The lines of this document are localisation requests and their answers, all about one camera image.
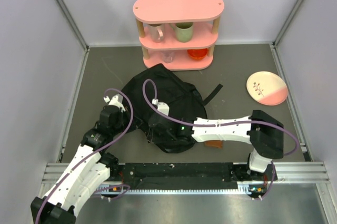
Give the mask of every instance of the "leaf pattern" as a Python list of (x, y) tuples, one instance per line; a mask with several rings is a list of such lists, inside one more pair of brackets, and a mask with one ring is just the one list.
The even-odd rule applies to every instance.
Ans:
[(264, 89), (261, 89), (260, 83), (256, 84), (256, 82), (254, 82), (253, 88), (255, 88), (255, 91), (259, 92), (258, 95), (264, 96), (263, 93), (262, 93), (264, 91)]

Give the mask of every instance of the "wooden shelf post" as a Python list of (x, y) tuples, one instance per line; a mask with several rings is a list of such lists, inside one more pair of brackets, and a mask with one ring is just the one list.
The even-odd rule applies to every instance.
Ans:
[(215, 48), (215, 45), (213, 45), (213, 46), (211, 46), (211, 47), (209, 48), (209, 52), (208, 52), (207, 56), (210, 56), (210, 57), (213, 56), (214, 48)]
[(213, 20), (212, 33), (216, 34), (219, 30), (220, 17)]
[(137, 22), (139, 37), (144, 38), (145, 37), (145, 30), (144, 30), (143, 22), (139, 21), (138, 19), (136, 19), (136, 22)]
[(146, 60), (150, 59), (150, 55), (148, 54), (148, 50), (143, 46), (142, 46), (142, 50), (143, 50), (144, 59), (146, 59)]

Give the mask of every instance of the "pink and white plate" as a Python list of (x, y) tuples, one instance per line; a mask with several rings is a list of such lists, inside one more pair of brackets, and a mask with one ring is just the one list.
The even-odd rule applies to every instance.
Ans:
[(265, 105), (281, 104), (288, 96), (285, 82), (267, 71), (252, 74), (247, 80), (247, 90), (253, 99)]

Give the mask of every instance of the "pink shelf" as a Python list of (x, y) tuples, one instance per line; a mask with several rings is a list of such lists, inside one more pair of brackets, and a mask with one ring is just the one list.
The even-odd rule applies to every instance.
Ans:
[(142, 45), (150, 50), (179, 50), (207, 48), (212, 46), (217, 39), (218, 34), (212, 34), (212, 25), (208, 22), (195, 22), (193, 24), (193, 37), (188, 42), (180, 42), (175, 38), (173, 29), (166, 24), (164, 40), (162, 42), (153, 42), (145, 27), (145, 37), (139, 38)]
[(214, 20), (225, 9), (222, 0), (137, 0), (136, 18), (148, 24)]
[(169, 70), (202, 70), (207, 68), (213, 61), (212, 56), (206, 56), (201, 60), (194, 60), (189, 57), (187, 50), (176, 51), (173, 62), (165, 63), (160, 51), (150, 51), (150, 59), (144, 59), (146, 67), (152, 67), (163, 63)]

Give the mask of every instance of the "orange container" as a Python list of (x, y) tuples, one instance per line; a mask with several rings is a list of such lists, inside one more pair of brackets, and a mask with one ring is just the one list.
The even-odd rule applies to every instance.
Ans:
[(203, 49), (188, 49), (187, 53), (192, 59), (195, 60), (201, 60), (204, 59), (208, 53), (209, 49), (208, 48), (203, 48)]

